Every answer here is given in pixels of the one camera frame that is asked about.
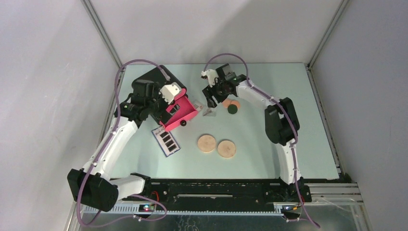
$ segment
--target green circle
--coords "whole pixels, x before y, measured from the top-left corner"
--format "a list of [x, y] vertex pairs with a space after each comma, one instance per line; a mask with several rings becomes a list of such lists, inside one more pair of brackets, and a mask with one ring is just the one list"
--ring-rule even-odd
[[237, 113], [237, 112], [238, 112], [238, 107], [237, 107], [237, 105], [230, 104], [230, 105], [228, 106], [228, 113], [230, 113], [230, 114], [235, 114], [235, 113]]

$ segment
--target white wall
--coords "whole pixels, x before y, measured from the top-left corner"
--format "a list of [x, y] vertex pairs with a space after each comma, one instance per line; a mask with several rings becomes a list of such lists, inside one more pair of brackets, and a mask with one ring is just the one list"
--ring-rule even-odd
[[[122, 61], [308, 62], [341, 0], [94, 0]], [[220, 58], [218, 62], [237, 62]]]
[[407, 230], [408, 1], [352, 1], [315, 78], [374, 230]]
[[117, 70], [80, 1], [0, 8], [0, 230], [62, 230]]

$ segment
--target round wooden coaster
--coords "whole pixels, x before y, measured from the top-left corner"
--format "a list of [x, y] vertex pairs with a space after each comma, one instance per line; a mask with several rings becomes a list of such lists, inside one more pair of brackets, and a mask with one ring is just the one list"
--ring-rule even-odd
[[202, 135], [197, 142], [198, 148], [203, 153], [210, 153], [216, 148], [216, 139], [210, 135]]
[[227, 107], [231, 104], [231, 101], [232, 101], [232, 100], [230, 100], [230, 99], [225, 99], [225, 100], [222, 102], [222, 105], [223, 105], [225, 108], [227, 108]]
[[237, 147], [231, 141], [222, 141], [219, 143], [217, 151], [223, 158], [231, 158], [237, 152]]
[[236, 100], [231, 101], [230, 104], [233, 104], [233, 105], [237, 106], [238, 109], [241, 107], [240, 102], [238, 102], [238, 101], [236, 101]]

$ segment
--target wooden circle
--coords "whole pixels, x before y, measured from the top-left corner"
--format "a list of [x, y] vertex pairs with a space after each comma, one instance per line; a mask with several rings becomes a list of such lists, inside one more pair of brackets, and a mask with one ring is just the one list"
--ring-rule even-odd
[[231, 104], [237, 106], [238, 109], [241, 107], [240, 102], [238, 102], [238, 101], [236, 101], [236, 100], [231, 101]]
[[216, 139], [210, 135], [202, 135], [197, 142], [198, 148], [203, 153], [210, 153], [216, 148]]
[[237, 147], [231, 141], [222, 141], [219, 143], [217, 151], [223, 158], [231, 158], [237, 152]]
[[231, 104], [231, 101], [232, 101], [232, 100], [230, 100], [230, 99], [225, 99], [225, 100], [222, 102], [222, 105], [223, 105], [225, 108], [227, 108], [227, 107]]

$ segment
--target light green tabletop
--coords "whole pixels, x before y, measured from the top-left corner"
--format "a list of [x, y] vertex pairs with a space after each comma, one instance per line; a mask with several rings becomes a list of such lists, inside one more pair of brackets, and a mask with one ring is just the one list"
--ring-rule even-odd
[[[206, 104], [202, 89], [208, 82], [200, 78], [204, 64], [165, 65], [186, 87], [190, 99]], [[216, 69], [220, 64], [209, 66]], [[242, 64], [231, 64], [235, 73], [245, 74]], [[337, 179], [338, 173], [323, 123], [303, 64], [249, 64], [252, 81], [267, 93], [292, 99], [300, 123], [297, 156], [301, 174], [307, 179]], [[133, 92], [131, 82], [153, 69], [151, 65], [126, 68], [120, 101]], [[152, 118], [144, 121], [120, 155], [113, 178], [137, 172], [152, 178], [179, 179], [272, 179], [278, 178], [280, 167], [276, 147], [265, 134], [264, 110], [243, 99], [241, 108], [231, 115], [221, 104], [215, 117], [202, 116], [202, 111], [185, 127], [171, 133], [180, 151], [165, 157], [151, 131], [158, 127]], [[211, 134], [217, 142], [231, 140], [237, 153], [224, 159], [217, 150], [202, 153], [197, 140]]]

